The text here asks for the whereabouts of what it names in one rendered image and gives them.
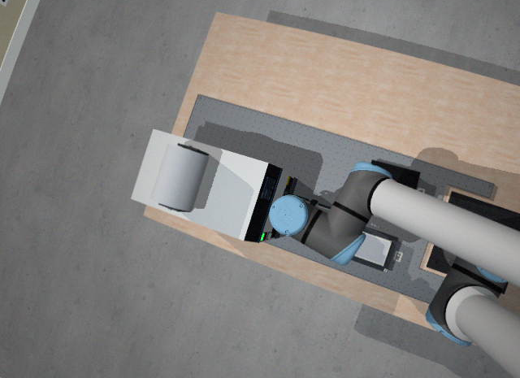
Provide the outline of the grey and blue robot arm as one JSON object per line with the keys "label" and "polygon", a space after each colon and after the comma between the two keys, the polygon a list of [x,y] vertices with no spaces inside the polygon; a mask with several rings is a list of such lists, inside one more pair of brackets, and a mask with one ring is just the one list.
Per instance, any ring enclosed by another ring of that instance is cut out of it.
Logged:
{"label": "grey and blue robot arm", "polygon": [[451,268],[427,322],[459,345],[474,342],[520,378],[520,315],[498,300],[507,282],[520,288],[518,230],[400,184],[367,162],[354,165],[328,213],[291,194],[276,199],[269,212],[277,232],[341,266],[366,239],[372,215],[443,249]]}

